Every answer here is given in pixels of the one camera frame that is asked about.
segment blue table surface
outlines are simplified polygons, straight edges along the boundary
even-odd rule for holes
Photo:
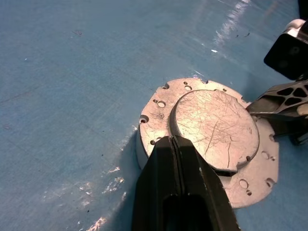
[[[0,230],[129,231],[157,87],[200,77],[252,101],[289,82],[263,58],[296,18],[296,0],[2,0]],[[236,210],[243,230],[307,230],[307,148],[279,142],[279,181]]]

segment circular metal disc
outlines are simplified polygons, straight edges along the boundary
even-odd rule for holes
[[[279,145],[265,119],[251,118],[242,96],[216,82],[182,78],[158,88],[140,116],[137,156],[143,168],[164,136],[190,139],[220,176],[232,207],[264,199],[278,179]]]

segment round metal plate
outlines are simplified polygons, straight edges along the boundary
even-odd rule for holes
[[[220,176],[232,207],[264,199],[278,179],[279,145],[267,120],[253,120],[245,110],[248,105],[238,92],[216,82],[198,78],[168,82],[156,90],[140,116],[140,167],[157,140],[182,135],[214,168],[235,173]]]

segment blue work surface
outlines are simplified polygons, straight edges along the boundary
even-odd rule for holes
[[[296,18],[296,0],[2,0],[0,230],[129,231],[156,88],[200,77],[252,101],[288,82],[263,58]],[[307,230],[307,149],[280,143],[243,230]]]

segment raised circular center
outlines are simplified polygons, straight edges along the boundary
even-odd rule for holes
[[[180,98],[170,115],[170,130],[189,139],[218,171],[237,172],[259,147],[250,114],[236,98],[219,90],[195,90]]]

